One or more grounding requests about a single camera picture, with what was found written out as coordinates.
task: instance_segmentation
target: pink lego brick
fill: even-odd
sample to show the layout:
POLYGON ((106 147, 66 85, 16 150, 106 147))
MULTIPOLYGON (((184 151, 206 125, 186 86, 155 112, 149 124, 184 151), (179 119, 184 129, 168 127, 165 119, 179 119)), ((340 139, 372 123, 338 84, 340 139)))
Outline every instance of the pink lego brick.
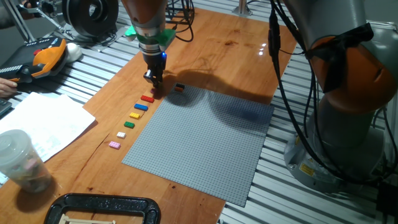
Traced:
POLYGON ((111 141, 109 146, 111 148, 113 148, 113 149, 120 149, 120 143, 117 143, 117 142, 114 142, 114 141, 111 141))

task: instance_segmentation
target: black cable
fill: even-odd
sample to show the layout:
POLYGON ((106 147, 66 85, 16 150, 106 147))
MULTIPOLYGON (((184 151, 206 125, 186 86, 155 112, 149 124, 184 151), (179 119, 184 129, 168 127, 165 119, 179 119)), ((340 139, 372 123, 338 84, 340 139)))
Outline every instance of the black cable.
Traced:
POLYGON ((311 85, 310 85, 310 94, 308 95, 307 104, 305 105, 304 121, 303 121, 303 124, 304 124, 304 133, 305 133, 305 137, 307 137, 307 138, 308 138, 308 132, 307 132, 307 114, 308 114, 308 108, 310 107, 310 102, 311 102, 311 97, 312 97, 312 91, 313 91, 313 85, 312 85, 312 82, 311 82, 311 85))
POLYGON ((253 2, 263 2, 263 1, 253 0, 253 1, 247 2, 246 4, 248 5, 248 4, 253 3, 253 2))
POLYGON ((378 110, 376 111, 376 113, 374 114, 374 117, 373 117, 373 128, 376 128, 376 119, 377 119, 377 116, 379 116, 379 113, 383 110, 383 108, 384 108, 384 107, 378 109, 378 110))
POLYGON ((105 45, 107 45, 108 43, 113 42, 113 41, 116 39, 116 37, 117 37, 117 35, 116 35, 115 33, 109 32, 109 33, 107 33, 107 35, 108 35, 108 37, 110 37, 111 39, 105 40, 105 41, 103 41, 103 42, 99 42, 99 43, 95 43, 95 44, 94 44, 94 42, 92 42, 92 41, 77 41, 77 40, 74 40, 74 39, 69 39, 68 37, 65 37, 62 33, 60 33, 58 30, 56 30, 55 32, 58 33, 58 34, 60 34, 60 35, 62 36, 62 38, 65 39, 65 40, 67 40, 68 42, 75 43, 75 44, 77 44, 77 45, 89 46, 89 47, 94 47, 94 46, 105 46, 105 45))
POLYGON ((283 52, 283 53, 285 53, 285 54, 290 54, 290 55, 302 55, 302 54, 304 54, 304 51, 303 52, 301 52, 301 53, 289 53, 289 52, 286 52, 286 51, 284 51, 284 50, 282 50, 282 49, 279 49, 281 52, 283 52))
POLYGON ((166 6, 167 14, 170 16, 172 13, 170 12, 170 7, 169 5, 166 6))
POLYGON ((189 10, 189 8, 190 8, 190 6, 192 7, 191 8, 191 11, 192 11, 192 13, 193 13, 193 15, 195 15, 195 6, 193 5, 193 2, 192 2, 192 0, 187 0, 187 8, 185 8, 185 5, 184 5, 184 0, 181 0, 181 5, 182 5, 182 8, 183 8, 183 16, 184 16, 184 19, 188 22, 188 28, 189 28, 189 30, 190 30, 190 32, 191 32, 191 39, 189 39, 189 40, 185 40, 185 39, 183 39, 183 38, 181 38, 181 37, 179 37, 179 36, 175 36, 178 40, 181 40, 181 41, 184 41, 184 42, 191 42, 191 41, 193 41, 193 29, 192 29, 192 22, 190 22, 190 20, 189 20, 189 13, 191 13, 191 12, 187 12, 187 10, 189 10))
POLYGON ((182 21, 184 21, 185 19, 183 18, 183 19, 180 19, 174 26, 173 26, 173 30, 176 30, 177 29, 177 27, 178 27, 178 25, 182 22, 182 21))
POLYGON ((398 150, 397 150, 397 145, 396 145, 396 142, 395 142, 395 140, 394 140, 394 135, 392 135, 392 131, 391 131, 391 129, 390 129, 390 126, 389 126, 389 124, 388 124, 388 120, 387 120, 387 109, 386 109, 386 107, 384 107, 383 108, 383 115, 384 115, 384 121, 386 122, 386 128, 387 128, 387 131, 388 131, 388 134, 390 135, 390 138, 391 138, 391 142, 392 142, 392 147, 394 148, 394 165, 392 166, 392 169, 385 175, 385 177, 384 178, 387 178, 388 176, 390 176, 394 171, 395 171, 395 169, 397 168, 397 165, 398 165, 398 150))
POLYGON ((384 174, 384 173, 386 173, 387 171, 387 163, 388 163, 388 160, 387 160, 387 157, 386 157, 386 153, 383 153, 383 163, 382 163, 382 173, 384 174))
POLYGON ((282 12, 282 14, 284 15, 284 17, 287 17, 287 16, 286 16, 286 13, 285 13, 285 11, 284 11, 284 8, 282 7, 282 4, 280 3, 280 1, 277 0, 276 2, 278 3, 279 9, 280 9, 280 11, 282 12))
POLYGON ((172 2, 168 3, 167 5, 168 5, 168 6, 173 5, 173 7, 174 7, 174 4, 177 3, 178 1, 179 1, 179 0, 173 0, 172 2))
MULTIPOLYGON (((188 22, 190 22, 190 25, 192 26, 193 21, 195 20, 195 11, 190 11, 190 12, 189 12, 189 15, 190 15, 190 16, 188 16, 188 17, 191 17, 191 19, 190 19, 190 21, 188 21, 188 22)), ((173 27, 173 29, 176 30, 176 29, 177 29, 177 26, 178 26, 182 21, 184 21, 184 20, 185 20, 185 19, 181 19, 180 21, 178 21, 178 22, 176 23, 176 25, 173 27)), ((184 30, 178 30, 178 31, 176 31, 176 33, 185 32, 185 31, 187 31, 189 28, 190 28, 190 27, 188 26, 188 27, 185 28, 184 30)))
MULTIPOLYGON (((272 62, 274 64, 274 68, 275 68, 275 73, 279 82, 279 88, 280 88, 280 92, 282 95, 282 99, 285 103, 287 112, 290 116, 290 119, 292 120, 293 126, 299 136, 299 138, 302 140, 302 144, 304 146, 304 148, 306 149, 306 151, 308 152, 308 154, 317 162, 319 163, 321 166, 323 166, 329 173, 331 173, 332 175, 334 175, 335 177, 345 180, 347 182, 351 182, 353 184, 368 184, 368 185, 374 185, 378 182, 380 182, 382 179, 388 177, 388 175, 390 174, 386 174, 383 177, 377 177, 375 179, 371 179, 371 180, 356 180, 352 177, 349 177, 348 175, 346 175, 345 173, 342 172, 342 170, 335 165, 335 163, 330 159, 330 156, 328 156, 327 151, 325 150, 325 147, 323 145, 323 141, 322 141, 322 137, 320 136, 320 132, 319 132, 319 127, 318 127, 318 114, 317 114, 317 87, 316 87, 316 83, 315 83, 315 73, 313 72, 312 69, 312 86, 313 86, 313 97, 314 97, 314 117, 315 117, 315 128, 316 128, 316 132, 317 135, 319 137, 320 140, 320 144, 322 146, 323 152, 325 152, 326 156, 328 156, 330 162, 336 167, 336 170, 333 170, 329 167, 327 167, 323 161, 320 160, 320 158, 315 154, 315 152, 312 150, 311 146, 309 145, 307 139, 305 138, 305 136, 303 135, 303 132, 301 131, 295 117, 294 114, 290 108, 289 102, 287 101, 287 97, 284 93, 284 87, 282 84, 282 80, 280 77, 280 68, 279 68, 279 58, 278 58, 278 54, 279 54, 279 49, 280 49, 280 36, 279 36, 279 25, 277 23, 277 17, 275 14, 275 11, 277 11, 279 13, 279 16, 282 18, 282 20, 290 22, 290 19, 285 17, 283 15, 283 13, 280 12, 280 10, 278 10, 278 8, 276 7, 276 4, 274 2, 274 0, 271 0, 271 6, 272 6, 272 10, 271 10, 271 16, 270 16, 270 31, 269 31, 269 54, 272 57, 272 62)), ((296 35, 299 34, 298 30, 295 30, 296 32, 292 32, 293 36, 297 39, 297 42, 302 46, 303 49, 305 49, 305 46, 302 42, 302 38, 297 37, 296 35)), ((396 167, 396 164, 398 164, 398 160, 397 160, 397 155, 398 152, 396 150, 396 147, 394 147, 394 153, 396 155, 396 159, 394 161, 394 167, 396 167)))

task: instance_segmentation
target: person's hand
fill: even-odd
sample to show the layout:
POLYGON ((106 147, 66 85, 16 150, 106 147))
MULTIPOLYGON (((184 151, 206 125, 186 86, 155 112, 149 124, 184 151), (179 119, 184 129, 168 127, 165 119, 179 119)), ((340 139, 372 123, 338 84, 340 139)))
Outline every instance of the person's hand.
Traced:
POLYGON ((0 78, 0 98, 12 96, 17 92, 18 84, 12 81, 0 78))

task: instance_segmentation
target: orange device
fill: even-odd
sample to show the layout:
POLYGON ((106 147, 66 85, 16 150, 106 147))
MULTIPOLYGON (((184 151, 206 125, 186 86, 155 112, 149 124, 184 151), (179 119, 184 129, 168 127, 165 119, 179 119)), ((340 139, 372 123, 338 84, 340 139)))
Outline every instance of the orange device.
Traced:
POLYGON ((56 75, 66 63, 66 46, 66 41, 59 37, 25 44, 1 65, 0 78, 30 83, 35 78, 56 75))

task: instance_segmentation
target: yellow warning label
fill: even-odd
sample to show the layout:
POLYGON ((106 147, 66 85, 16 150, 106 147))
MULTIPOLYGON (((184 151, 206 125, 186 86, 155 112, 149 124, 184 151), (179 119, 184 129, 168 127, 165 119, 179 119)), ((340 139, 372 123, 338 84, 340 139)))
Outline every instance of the yellow warning label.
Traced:
POLYGON ((314 169, 310 168, 309 166, 305 165, 304 163, 301 163, 300 170, 303 171, 304 173, 310 175, 311 177, 313 176, 314 169))
POLYGON ((297 136, 296 141, 294 142, 295 145, 298 145, 300 142, 300 137, 297 136))

